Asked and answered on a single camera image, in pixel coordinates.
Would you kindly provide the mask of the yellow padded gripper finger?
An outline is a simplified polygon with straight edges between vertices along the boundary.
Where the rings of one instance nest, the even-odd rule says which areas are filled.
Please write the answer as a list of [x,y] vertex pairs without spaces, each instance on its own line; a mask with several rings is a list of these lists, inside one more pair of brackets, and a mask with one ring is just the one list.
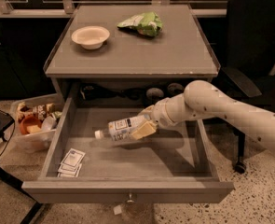
[[131,132],[131,138],[139,140],[157,131],[157,125],[153,121],[146,121]]
[[147,108],[145,108],[141,112],[139,112],[138,116],[140,116],[140,115],[149,115],[150,116],[153,108],[154,108],[154,105],[148,106]]

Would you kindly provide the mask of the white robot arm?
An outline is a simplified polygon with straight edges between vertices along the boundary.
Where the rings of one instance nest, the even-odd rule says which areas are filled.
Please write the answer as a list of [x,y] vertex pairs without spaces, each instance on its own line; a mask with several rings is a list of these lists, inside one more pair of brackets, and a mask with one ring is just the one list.
[[207,81],[190,82],[183,93],[158,101],[142,114],[149,120],[132,132],[135,140],[183,121],[220,118],[275,154],[275,113],[234,100]]

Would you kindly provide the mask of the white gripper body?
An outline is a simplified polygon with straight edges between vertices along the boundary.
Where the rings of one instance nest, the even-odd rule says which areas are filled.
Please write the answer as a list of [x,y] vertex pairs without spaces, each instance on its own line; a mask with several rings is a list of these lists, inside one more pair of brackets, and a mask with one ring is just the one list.
[[169,98],[166,98],[151,106],[150,117],[161,129],[168,129],[175,125],[175,122],[171,120],[166,109],[168,101]]

